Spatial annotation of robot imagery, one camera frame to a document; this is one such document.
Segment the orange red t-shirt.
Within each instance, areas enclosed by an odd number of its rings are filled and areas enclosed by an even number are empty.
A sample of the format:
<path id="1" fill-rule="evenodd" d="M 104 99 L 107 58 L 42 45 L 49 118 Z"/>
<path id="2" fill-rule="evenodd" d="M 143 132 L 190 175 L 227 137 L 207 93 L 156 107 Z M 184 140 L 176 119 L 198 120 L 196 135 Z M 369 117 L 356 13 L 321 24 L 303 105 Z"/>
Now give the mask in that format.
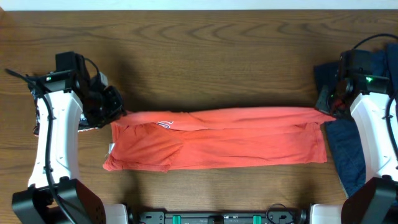
<path id="1" fill-rule="evenodd" d="M 104 168 L 167 172 L 326 162 L 312 108 L 258 107 L 196 112 L 129 112 L 111 125 Z"/>

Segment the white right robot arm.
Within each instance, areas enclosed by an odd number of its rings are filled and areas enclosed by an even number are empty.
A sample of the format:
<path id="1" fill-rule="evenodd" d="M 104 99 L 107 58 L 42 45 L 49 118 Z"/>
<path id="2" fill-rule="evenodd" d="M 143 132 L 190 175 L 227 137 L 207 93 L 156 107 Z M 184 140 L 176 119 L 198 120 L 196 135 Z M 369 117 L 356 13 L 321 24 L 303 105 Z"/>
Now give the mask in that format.
<path id="1" fill-rule="evenodd" d="M 397 223 L 397 93 L 372 75 L 340 78 L 328 101 L 342 103 L 358 128 L 366 180 L 342 205 L 312 205 L 310 223 Z"/>

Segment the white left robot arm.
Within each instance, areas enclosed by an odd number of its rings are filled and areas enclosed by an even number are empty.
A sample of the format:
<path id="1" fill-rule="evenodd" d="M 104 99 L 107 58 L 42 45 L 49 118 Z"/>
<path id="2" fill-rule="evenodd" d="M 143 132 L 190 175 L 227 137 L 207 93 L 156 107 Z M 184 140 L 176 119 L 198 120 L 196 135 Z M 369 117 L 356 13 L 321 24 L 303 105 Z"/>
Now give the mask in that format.
<path id="1" fill-rule="evenodd" d="M 98 72 L 68 69 L 23 77 L 35 96 L 39 140 L 27 190 L 12 196 L 21 223 L 128 223 L 124 204 L 105 205 L 80 180 L 78 132 L 124 114 L 119 92 Z"/>

